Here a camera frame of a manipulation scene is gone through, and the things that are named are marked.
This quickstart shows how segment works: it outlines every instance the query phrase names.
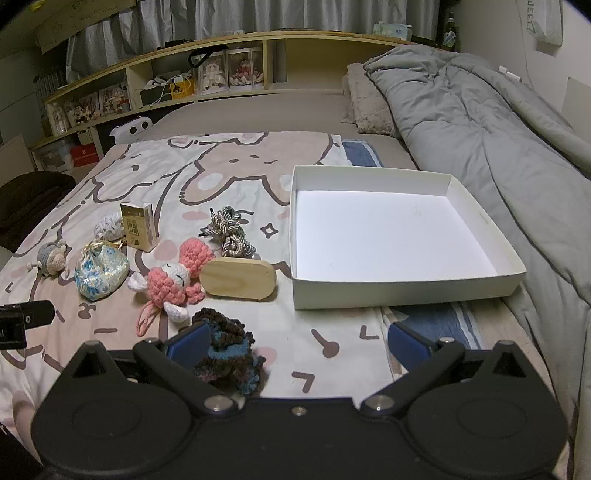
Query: blue gripper pad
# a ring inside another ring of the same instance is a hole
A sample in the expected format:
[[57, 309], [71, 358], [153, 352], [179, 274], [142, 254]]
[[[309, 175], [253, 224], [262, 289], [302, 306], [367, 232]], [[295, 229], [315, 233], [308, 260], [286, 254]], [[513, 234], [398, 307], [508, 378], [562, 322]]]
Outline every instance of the blue gripper pad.
[[418, 364], [431, 357], [430, 342], [419, 334], [412, 335], [408, 327], [396, 323], [388, 329], [388, 348], [404, 368], [411, 371]]
[[196, 323], [169, 339], [165, 344], [166, 357], [181, 367], [193, 369], [203, 358], [211, 343], [211, 331], [207, 323]]

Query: pink crochet toy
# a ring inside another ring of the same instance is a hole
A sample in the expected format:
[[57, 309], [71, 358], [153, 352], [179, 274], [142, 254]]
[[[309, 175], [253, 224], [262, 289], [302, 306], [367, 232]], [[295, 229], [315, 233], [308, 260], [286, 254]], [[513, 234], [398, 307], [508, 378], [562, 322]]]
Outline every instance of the pink crochet toy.
[[138, 336], [146, 334], [160, 309], [164, 308], [172, 321], [183, 322], [189, 318], [189, 313], [181, 305], [185, 301], [198, 303], [205, 298], [201, 284], [191, 286], [190, 283], [199, 276], [201, 267], [214, 258], [213, 252], [201, 240], [189, 238], [178, 249], [178, 257], [178, 263], [151, 268], [146, 277], [135, 272], [127, 281], [130, 290], [143, 292], [149, 298], [137, 320]]

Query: bundle of rope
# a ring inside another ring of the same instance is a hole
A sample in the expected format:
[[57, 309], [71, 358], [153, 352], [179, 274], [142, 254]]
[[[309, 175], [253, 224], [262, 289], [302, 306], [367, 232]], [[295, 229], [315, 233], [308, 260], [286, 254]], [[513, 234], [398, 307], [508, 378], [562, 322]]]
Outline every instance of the bundle of rope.
[[226, 205], [222, 210], [215, 213], [209, 209], [212, 215], [211, 223], [199, 236], [210, 236], [222, 246], [223, 257], [252, 258], [256, 252], [240, 226], [242, 215]]

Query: gray comforter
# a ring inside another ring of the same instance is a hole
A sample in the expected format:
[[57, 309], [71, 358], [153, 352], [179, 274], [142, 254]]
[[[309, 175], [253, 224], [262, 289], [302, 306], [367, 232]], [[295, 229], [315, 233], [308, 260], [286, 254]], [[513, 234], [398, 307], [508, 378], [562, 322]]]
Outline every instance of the gray comforter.
[[401, 46], [364, 67], [419, 168], [458, 178], [527, 267], [505, 302], [548, 365], [575, 478], [591, 478], [591, 145], [478, 57]]

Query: green bottle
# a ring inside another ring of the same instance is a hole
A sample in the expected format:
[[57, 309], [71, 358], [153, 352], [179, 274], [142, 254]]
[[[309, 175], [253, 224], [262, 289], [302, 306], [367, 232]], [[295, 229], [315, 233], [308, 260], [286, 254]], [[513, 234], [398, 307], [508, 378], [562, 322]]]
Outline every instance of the green bottle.
[[456, 51], [458, 42], [456, 21], [453, 18], [453, 12], [447, 14], [447, 21], [443, 28], [443, 41], [441, 47], [443, 50]]

